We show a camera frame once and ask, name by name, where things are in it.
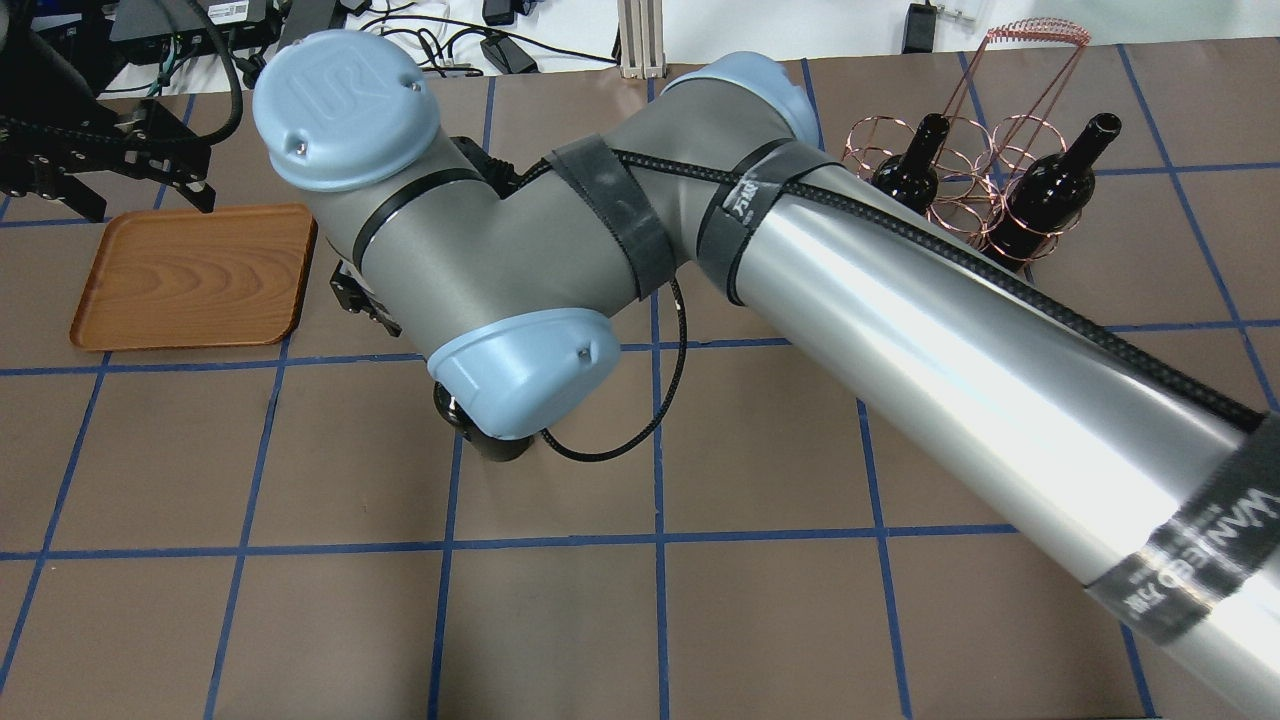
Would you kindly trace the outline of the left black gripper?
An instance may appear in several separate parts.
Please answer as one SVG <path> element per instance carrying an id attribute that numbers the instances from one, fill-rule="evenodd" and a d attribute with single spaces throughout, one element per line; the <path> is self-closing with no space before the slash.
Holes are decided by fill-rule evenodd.
<path id="1" fill-rule="evenodd" d="M 160 184 L 163 193 L 212 213 L 212 145 L 154 97 L 123 113 L 92 97 L 29 97 L 24 106 L 3 108 L 3 195 L 60 201 L 87 222 L 101 223 L 108 202 L 83 178 L 106 173 Z"/>

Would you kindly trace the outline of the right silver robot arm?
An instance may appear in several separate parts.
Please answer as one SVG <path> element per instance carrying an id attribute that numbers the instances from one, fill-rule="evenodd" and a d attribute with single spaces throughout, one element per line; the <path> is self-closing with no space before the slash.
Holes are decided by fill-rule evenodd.
<path id="1" fill-rule="evenodd" d="M 329 29 L 252 100 L 376 311 L 479 429 L 521 439 L 620 360 L 611 318 L 696 263 L 1253 719 L 1277 716 L 1277 415 L 1180 373 L 819 150 L 756 53 L 671 82 L 500 196 L 410 55 Z"/>

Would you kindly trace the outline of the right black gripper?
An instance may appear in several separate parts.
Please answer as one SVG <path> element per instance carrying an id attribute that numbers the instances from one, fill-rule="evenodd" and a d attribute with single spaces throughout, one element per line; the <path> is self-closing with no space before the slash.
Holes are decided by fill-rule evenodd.
<path id="1" fill-rule="evenodd" d="M 402 328 L 387 306 L 367 288 L 364 278 L 346 260 L 339 260 L 330 274 L 330 290 L 340 307 L 351 314 L 362 314 L 381 325 L 390 337 L 401 337 Z"/>

